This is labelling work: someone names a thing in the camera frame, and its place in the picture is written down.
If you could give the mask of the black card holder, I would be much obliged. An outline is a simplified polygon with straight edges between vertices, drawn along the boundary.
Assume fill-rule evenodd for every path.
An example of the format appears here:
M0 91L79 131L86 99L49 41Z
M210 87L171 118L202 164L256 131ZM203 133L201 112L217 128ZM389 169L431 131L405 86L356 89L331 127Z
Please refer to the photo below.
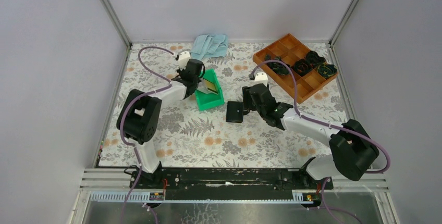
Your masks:
M228 101L226 108L226 122L242 123L243 117L249 112L250 110L245 107L243 102Z

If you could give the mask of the green plastic bin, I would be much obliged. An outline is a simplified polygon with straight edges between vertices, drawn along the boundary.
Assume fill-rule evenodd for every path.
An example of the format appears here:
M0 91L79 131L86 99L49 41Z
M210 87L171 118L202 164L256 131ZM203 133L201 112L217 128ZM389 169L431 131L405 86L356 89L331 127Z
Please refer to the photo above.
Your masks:
M224 105L223 90L213 69L205 71L195 91L195 97L200 111Z

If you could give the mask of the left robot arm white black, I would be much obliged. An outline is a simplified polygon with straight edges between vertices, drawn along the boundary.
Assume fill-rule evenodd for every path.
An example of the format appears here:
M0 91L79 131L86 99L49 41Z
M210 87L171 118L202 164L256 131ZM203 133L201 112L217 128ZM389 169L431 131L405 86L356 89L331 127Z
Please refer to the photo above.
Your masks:
M117 120L122 140L133 146L140 169L142 182L149 188L160 185L162 175L157 171L161 162L156 156L152 138L157 130L162 109L172 106L192 95L198 88L205 72L204 64L196 59L187 61L186 67L178 70L178 76L165 88L142 92L129 92Z

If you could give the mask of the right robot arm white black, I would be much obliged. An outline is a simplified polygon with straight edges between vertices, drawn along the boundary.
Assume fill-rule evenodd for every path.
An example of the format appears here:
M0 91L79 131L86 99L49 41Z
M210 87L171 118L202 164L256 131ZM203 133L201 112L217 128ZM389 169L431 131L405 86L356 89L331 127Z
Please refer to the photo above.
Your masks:
M331 154L313 157L302 166L299 182L307 189L338 175L358 181L379 156L379 149L368 141L368 134L356 120L333 124L298 113L294 106L277 102L261 83L243 87L242 94L245 108L257 111L269 126L300 133L330 148Z

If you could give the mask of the stack of cards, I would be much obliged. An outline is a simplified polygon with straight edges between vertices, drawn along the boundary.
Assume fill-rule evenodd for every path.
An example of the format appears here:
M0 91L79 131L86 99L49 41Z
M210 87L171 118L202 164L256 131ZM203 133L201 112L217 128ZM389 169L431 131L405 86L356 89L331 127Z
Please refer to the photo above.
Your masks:
M207 79L202 79L202 92L205 94L218 94L218 89L215 83Z

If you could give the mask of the light blue cloth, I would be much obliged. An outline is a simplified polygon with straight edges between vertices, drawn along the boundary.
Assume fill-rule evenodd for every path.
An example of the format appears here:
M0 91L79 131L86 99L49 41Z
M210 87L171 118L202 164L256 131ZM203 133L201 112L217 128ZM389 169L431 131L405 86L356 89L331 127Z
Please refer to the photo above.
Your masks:
M196 60L225 57L228 45L229 37L225 34L199 35L193 42L190 56Z

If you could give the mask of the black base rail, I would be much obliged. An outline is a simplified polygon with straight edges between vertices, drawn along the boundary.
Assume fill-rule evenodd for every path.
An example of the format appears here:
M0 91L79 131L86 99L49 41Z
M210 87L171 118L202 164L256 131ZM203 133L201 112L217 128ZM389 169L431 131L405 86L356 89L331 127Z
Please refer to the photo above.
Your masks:
M184 201L313 201L324 186L333 183L314 180L305 169L159 168L153 173L124 171L130 186L165 193L166 200Z

